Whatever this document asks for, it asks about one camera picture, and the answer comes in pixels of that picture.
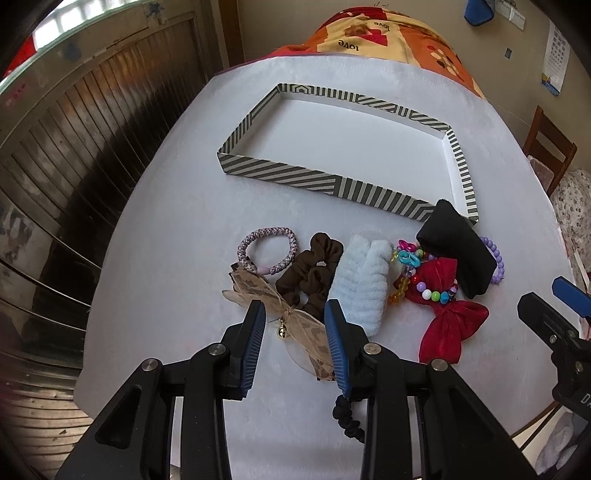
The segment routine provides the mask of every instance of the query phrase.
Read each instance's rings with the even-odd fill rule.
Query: beaded bracelet
[[[492,255],[495,257],[498,272],[496,275],[492,274],[491,283],[493,285],[498,285],[499,283],[501,283],[501,280],[505,278],[505,264],[503,263],[501,251],[497,248],[497,246],[492,242],[490,238],[481,236],[480,241],[484,244],[485,247],[488,247],[491,250]]]
[[[290,252],[289,254],[280,261],[277,265],[272,267],[258,267],[252,262],[246,255],[246,247],[259,238],[266,236],[277,236],[286,235],[290,241]],[[275,275],[282,270],[285,270],[297,254],[297,241],[296,235],[289,228],[285,227],[273,227],[273,228],[261,228],[250,233],[240,245],[238,245],[238,263],[244,267],[245,270],[255,275]]]
[[[421,294],[424,300],[438,301],[445,305],[448,301],[453,300],[457,293],[457,280],[454,279],[453,286],[447,290],[438,292],[431,291],[427,288],[427,284],[421,280],[419,275],[413,275],[410,279],[411,283],[416,285],[417,292]]]
[[[437,257],[425,252],[419,244],[412,244],[404,240],[398,241],[396,250],[392,253],[391,262],[398,260],[404,268],[402,269],[402,280],[400,286],[388,296],[388,305],[398,303],[406,295],[410,279],[417,273],[421,263],[435,260]]]

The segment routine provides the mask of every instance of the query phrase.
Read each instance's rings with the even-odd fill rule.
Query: wall
[[[359,0],[238,0],[245,59],[253,60],[284,44],[301,43],[334,13]],[[421,20],[456,50],[520,145],[540,105],[577,144],[573,168],[591,171],[591,78],[571,51],[560,96],[541,83],[549,19],[529,0],[517,0],[525,15],[521,31],[505,18],[471,27],[463,17],[466,0],[385,0],[391,10]],[[513,53],[508,60],[505,50]]]

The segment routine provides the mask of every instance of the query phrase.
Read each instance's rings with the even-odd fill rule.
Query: blue plastic charm
[[[398,260],[400,260],[400,263],[404,265],[412,265],[414,268],[421,266],[421,261],[419,258],[415,254],[407,252],[406,250],[401,250],[398,252]]]

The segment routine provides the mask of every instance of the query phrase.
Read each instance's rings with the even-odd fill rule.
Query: window
[[[39,50],[68,30],[97,17],[112,8],[138,0],[64,0],[33,32],[35,48]]]

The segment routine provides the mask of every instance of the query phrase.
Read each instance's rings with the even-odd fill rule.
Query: red hair bow
[[[429,290],[441,293],[452,287],[456,268],[457,260],[438,258],[423,263],[417,269],[417,275]],[[425,300],[412,284],[408,286],[405,296],[414,303],[429,305],[435,312],[418,353],[418,360],[424,364],[434,358],[443,358],[451,364],[458,363],[462,354],[462,341],[474,335],[488,317],[488,309],[474,301],[451,300],[442,305],[439,301]]]

